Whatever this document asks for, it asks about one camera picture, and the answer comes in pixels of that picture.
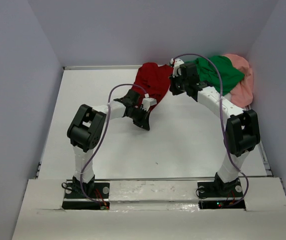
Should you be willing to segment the red t shirt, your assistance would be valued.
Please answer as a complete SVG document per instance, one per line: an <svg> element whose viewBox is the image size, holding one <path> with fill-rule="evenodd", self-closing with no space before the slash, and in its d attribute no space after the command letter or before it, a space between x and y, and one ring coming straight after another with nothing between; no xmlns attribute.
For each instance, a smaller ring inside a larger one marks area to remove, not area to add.
<svg viewBox="0 0 286 240"><path fill-rule="evenodd" d="M154 62L144 63L137 71L134 84L144 88L157 104L152 106L152 111L165 97L170 87L170 75L173 68L168 65L158 66Z"/></svg>

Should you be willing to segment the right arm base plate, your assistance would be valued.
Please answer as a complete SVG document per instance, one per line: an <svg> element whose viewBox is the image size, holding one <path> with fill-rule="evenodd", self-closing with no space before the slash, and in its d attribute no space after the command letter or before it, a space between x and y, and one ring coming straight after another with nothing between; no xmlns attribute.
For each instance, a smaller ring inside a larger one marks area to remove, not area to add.
<svg viewBox="0 0 286 240"><path fill-rule="evenodd" d="M244 200L236 203L243 197L239 181L227 190L216 190L213 181L201 181L197 183L195 193L199 198L198 206L201 210L246 209Z"/></svg>

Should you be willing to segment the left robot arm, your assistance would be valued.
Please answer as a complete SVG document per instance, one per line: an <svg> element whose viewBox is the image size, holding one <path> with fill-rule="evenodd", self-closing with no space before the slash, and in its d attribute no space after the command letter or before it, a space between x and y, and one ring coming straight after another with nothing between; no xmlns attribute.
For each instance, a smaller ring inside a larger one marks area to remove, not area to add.
<svg viewBox="0 0 286 240"><path fill-rule="evenodd" d="M75 172L72 189L81 197L90 198L95 185L93 158L102 144L111 120L128 117L133 124L144 130L150 130L149 116L157 100L133 89L122 98L109 101L107 105L91 107L83 104L76 112L68 130L67 137L73 146Z"/></svg>

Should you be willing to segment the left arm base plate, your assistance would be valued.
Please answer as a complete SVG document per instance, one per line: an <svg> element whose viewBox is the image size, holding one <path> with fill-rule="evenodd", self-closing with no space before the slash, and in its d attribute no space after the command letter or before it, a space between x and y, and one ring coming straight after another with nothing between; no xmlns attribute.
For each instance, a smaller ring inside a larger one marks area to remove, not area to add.
<svg viewBox="0 0 286 240"><path fill-rule="evenodd" d="M80 188L73 186L72 182L63 182L64 189L62 208L64 210L91 210L107 211L110 209L109 193L110 183L97 181L93 190L85 197Z"/></svg>

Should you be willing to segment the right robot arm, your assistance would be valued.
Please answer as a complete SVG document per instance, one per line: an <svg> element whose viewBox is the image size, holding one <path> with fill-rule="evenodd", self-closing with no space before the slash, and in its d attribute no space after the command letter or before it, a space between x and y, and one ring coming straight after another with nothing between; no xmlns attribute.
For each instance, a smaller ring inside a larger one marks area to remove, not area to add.
<svg viewBox="0 0 286 240"><path fill-rule="evenodd" d="M196 193L200 199L226 198L241 188L241 167L260 142L257 113L237 107L223 96L222 89L217 91L210 82L201 80L193 63L178 58L172 59L170 66L172 94L186 93L220 119L226 155L214 181L199 182Z"/></svg>

